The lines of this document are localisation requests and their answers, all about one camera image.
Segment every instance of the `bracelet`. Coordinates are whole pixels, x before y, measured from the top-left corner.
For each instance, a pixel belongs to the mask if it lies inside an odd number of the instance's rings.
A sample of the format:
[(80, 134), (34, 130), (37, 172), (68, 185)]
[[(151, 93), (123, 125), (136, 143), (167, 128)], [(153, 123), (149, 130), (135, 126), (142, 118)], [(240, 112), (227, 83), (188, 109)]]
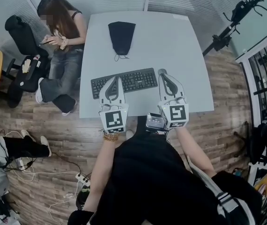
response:
[(108, 134), (104, 133), (104, 140), (115, 142), (118, 140), (120, 133)]
[(66, 47), (67, 44), (68, 44), (68, 41), (69, 41), (68, 38), (63, 37), (63, 42), (62, 42), (62, 45), (60, 46), (60, 49), (61, 49), (61, 50), (64, 50), (64, 49), (65, 49), (65, 47)]

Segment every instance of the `white shoe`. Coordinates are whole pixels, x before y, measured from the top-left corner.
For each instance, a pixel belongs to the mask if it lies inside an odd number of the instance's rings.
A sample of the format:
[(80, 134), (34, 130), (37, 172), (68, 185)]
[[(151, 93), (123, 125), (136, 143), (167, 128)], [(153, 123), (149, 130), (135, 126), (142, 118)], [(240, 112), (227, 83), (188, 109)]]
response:
[(22, 134), (23, 138), (25, 136), (29, 136), (34, 142), (36, 142), (36, 140), (28, 133), (28, 131), (23, 129), (23, 130), (21, 130), (21, 134)]
[(64, 116), (64, 117), (66, 117), (66, 116), (68, 116), (70, 113), (73, 113), (73, 111), (75, 110), (75, 108), (76, 108), (76, 105), (77, 105), (77, 101), (75, 100), (75, 104), (74, 104), (74, 107), (73, 107), (73, 109), (70, 111), (70, 112), (62, 112), (62, 115)]
[(46, 137), (41, 136), (41, 144), (42, 144), (42, 145), (46, 145), (46, 146), (48, 147), (48, 150), (49, 150), (49, 157), (51, 157), (52, 152), (51, 152), (51, 149), (50, 149), (50, 146), (49, 146), (49, 143), (48, 143), (48, 140), (47, 140)]
[(132, 130), (126, 131), (126, 140), (132, 138), (134, 136), (134, 132)]
[(36, 101), (37, 103), (42, 103), (43, 102), (43, 97), (42, 97), (42, 92), (41, 92), (41, 88), (40, 88), (40, 83), (43, 80), (43, 77), (40, 77), (39, 81), (38, 81), (38, 90), (36, 91)]

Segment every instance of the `black office chair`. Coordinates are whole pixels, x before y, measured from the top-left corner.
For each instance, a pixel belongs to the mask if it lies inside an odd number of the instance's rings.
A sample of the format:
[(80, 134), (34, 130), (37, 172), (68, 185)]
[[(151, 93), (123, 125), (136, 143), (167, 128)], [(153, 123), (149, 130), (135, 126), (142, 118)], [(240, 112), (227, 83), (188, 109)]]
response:
[(246, 156), (250, 158), (252, 164), (257, 162), (267, 163), (267, 154), (263, 155), (265, 148), (267, 148), (267, 125), (265, 123), (260, 124), (258, 127), (254, 127), (252, 130), (252, 135), (249, 131), (249, 123), (245, 122), (247, 129), (247, 137), (244, 138), (237, 132), (234, 135), (244, 141), (243, 148), (234, 155), (235, 158), (239, 157), (244, 150), (247, 150)]
[[(20, 53), (27, 55), (21, 66), (14, 64), (15, 59), (12, 59), (4, 74), (13, 80), (7, 93), (9, 97), (14, 98), (14, 102), (8, 103), (10, 107), (14, 108), (18, 106), (23, 91), (35, 92), (38, 89), (38, 80), (46, 75), (47, 69), (50, 67), (50, 60), (48, 59), (48, 52), (36, 45), (30, 26), (22, 22), (20, 17), (16, 15), (9, 17), (5, 29), (15, 41)], [(39, 60), (34, 60), (36, 55), (40, 55)], [(30, 69), (27, 73), (23, 73), (22, 65), (27, 59), (31, 61)], [(16, 77), (9, 74), (12, 68), (19, 70)]]

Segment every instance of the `chair armrest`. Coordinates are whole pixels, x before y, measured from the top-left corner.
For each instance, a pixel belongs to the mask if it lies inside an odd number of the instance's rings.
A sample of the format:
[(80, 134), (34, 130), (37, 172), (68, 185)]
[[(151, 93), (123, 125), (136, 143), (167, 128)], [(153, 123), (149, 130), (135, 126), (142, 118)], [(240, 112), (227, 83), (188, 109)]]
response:
[(31, 79), (31, 76), (33, 75), (33, 73), (34, 73), (34, 71), (35, 71), (35, 69), (36, 69), (36, 67), (37, 67), (37, 64), (38, 64), (38, 60), (32, 60), (31, 62), (30, 62), (30, 70), (29, 70), (29, 72), (27, 73), (27, 76), (26, 76), (26, 80), (29, 80), (29, 79)]
[(14, 65), (15, 60), (16, 60), (15, 58), (13, 58), (13, 59), (11, 60), (9, 66), (8, 66), (8, 68), (7, 68), (7, 71), (6, 71), (6, 75), (9, 75), (9, 74), (10, 74), (10, 71), (11, 71), (11, 69), (13, 68), (13, 65)]

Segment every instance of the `white table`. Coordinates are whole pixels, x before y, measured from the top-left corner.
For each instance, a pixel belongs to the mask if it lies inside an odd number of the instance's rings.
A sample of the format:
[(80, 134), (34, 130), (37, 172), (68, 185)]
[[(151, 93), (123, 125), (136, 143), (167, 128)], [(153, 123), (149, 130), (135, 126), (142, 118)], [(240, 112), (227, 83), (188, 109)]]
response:
[[(135, 23), (129, 59), (114, 60), (108, 24)], [(82, 60), (80, 118), (99, 117), (99, 99), (93, 99), (91, 79), (153, 68), (165, 68), (184, 87), (190, 113), (213, 111), (208, 72), (187, 16), (156, 12), (112, 12), (92, 15)], [(125, 93), (128, 116), (159, 113), (159, 88)]]

